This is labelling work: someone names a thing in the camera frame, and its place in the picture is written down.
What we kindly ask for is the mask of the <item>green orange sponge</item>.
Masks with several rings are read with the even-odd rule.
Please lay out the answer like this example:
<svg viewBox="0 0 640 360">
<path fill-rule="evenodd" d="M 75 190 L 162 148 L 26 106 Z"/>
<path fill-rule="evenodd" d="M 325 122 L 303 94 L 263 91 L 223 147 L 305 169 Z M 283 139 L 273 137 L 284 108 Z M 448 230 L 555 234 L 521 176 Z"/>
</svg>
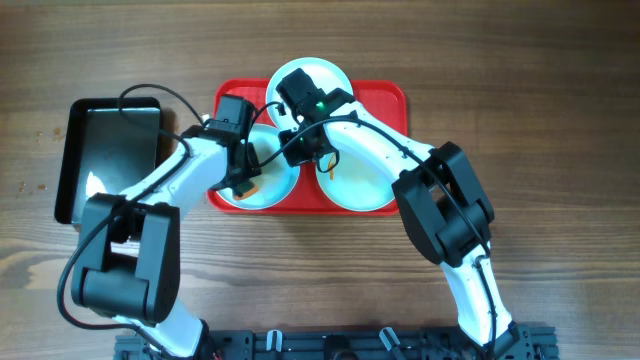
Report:
<svg viewBox="0 0 640 360">
<path fill-rule="evenodd" d="M 251 197 L 259 190 L 259 186 L 252 181 L 246 181 L 232 188 L 233 198 L 237 201 Z"/>
</svg>

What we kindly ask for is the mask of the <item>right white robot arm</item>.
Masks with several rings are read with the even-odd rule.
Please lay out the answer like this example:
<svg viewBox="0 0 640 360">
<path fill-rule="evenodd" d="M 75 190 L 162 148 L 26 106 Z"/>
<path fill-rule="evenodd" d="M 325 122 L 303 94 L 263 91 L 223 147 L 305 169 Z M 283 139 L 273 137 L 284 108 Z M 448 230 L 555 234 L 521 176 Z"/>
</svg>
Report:
<svg viewBox="0 0 640 360">
<path fill-rule="evenodd" d="M 281 68 L 269 94 L 283 102 L 292 125 L 279 135 L 291 167 L 348 151 L 391 183 L 405 231 L 419 253 L 441 267 L 452 292 L 458 325 L 489 359 L 516 341 L 491 266 L 494 209 L 463 150 L 410 139 L 374 117 L 341 70 Z"/>
</svg>

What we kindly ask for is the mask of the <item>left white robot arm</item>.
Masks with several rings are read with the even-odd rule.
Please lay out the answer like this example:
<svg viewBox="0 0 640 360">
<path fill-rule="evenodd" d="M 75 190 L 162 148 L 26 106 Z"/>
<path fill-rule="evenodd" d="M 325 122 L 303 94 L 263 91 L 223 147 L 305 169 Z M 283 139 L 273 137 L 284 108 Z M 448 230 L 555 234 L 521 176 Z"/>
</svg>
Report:
<svg viewBox="0 0 640 360">
<path fill-rule="evenodd" d="M 186 130 L 161 166 L 119 195 L 87 201 L 78 247 L 58 292 L 108 318 L 104 329 L 130 329 L 164 359 L 213 359 L 218 351 L 205 321 L 178 300 L 180 224 L 209 190 L 235 198 L 257 189 L 257 155 L 248 137 L 255 106 L 225 95 L 213 118 Z"/>
</svg>

